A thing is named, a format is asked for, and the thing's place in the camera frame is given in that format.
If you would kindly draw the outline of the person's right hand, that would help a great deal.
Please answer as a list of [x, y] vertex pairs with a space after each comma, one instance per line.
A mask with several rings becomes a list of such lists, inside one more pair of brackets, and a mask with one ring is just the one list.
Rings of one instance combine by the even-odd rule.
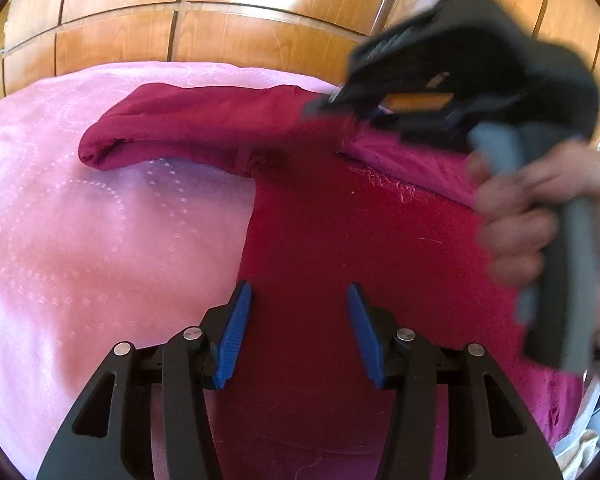
[[[511, 176], [494, 176], [478, 152], [468, 158], [482, 217], [480, 243], [490, 254], [491, 274], [506, 286], [524, 288], [543, 270], [542, 249], [557, 235], [557, 217], [544, 206], [590, 198], [597, 209], [600, 241], [600, 151], [570, 140]], [[600, 280], [594, 341], [600, 348]]]

